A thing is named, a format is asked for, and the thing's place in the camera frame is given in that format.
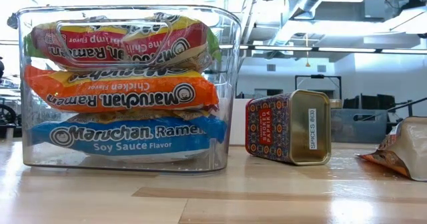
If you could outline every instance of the shrimp flavor ramen package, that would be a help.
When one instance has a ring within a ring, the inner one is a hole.
[[[26,43],[27,52],[42,53],[68,70],[106,68],[108,63],[150,62],[156,68],[180,67],[202,72],[213,62],[221,61],[218,39],[201,21],[165,13],[156,13],[147,20],[151,21],[109,25],[108,19],[98,17],[88,19],[90,24],[40,24],[26,39],[31,42]]]
[[[197,157],[224,141],[226,129],[204,111],[139,109],[78,114],[62,123],[41,123],[30,133],[32,145],[47,142],[115,161],[149,163]]]
[[[200,109],[217,105],[214,84],[189,69],[110,69],[75,73],[27,65],[24,80],[48,105],[99,113],[133,108]]]

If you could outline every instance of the wood grain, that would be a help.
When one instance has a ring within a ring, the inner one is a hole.
[[[374,145],[334,144],[296,167],[230,147],[208,175],[53,169],[0,143],[0,223],[427,223],[427,183],[363,161]]]

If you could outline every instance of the white label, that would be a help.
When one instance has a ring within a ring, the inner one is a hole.
[[[318,149],[318,130],[316,121],[316,109],[308,109],[308,140],[310,150]]]

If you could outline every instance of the maruchan ramen package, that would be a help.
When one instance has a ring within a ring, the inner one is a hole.
[[[224,141],[226,128],[205,111],[134,109],[44,122],[31,129],[31,140],[114,161],[152,163],[202,155],[212,143]]]
[[[189,69],[50,71],[26,66],[25,82],[53,108],[78,113],[201,109],[218,104],[214,84]]]
[[[218,39],[201,21],[165,13],[156,13],[147,19],[153,21],[145,25],[143,21],[133,25],[106,25],[108,19],[99,17],[99,25],[40,24],[26,38],[29,43],[25,46],[28,54],[39,57],[42,53],[74,71],[105,68],[108,63],[149,62],[157,69],[179,67],[202,72],[213,62],[221,61]]]
[[[416,181],[427,181],[427,117],[408,117],[378,149],[359,157],[391,168]]]

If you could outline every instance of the orange ramen package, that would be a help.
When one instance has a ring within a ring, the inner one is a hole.
[[[214,84],[189,69],[110,69],[86,73],[26,66],[25,82],[53,108],[78,113],[199,109],[217,105]]]
[[[33,28],[27,45],[67,70],[149,63],[156,69],[202,72],[221,61],[218,39],[201,21],[165,13],[139,22],[118,21],[124,25],[110,21],[95,17],[40,24]]]
[[[408,117],[371,154],[359,157],[416,181],[427,181],[427,117]]]

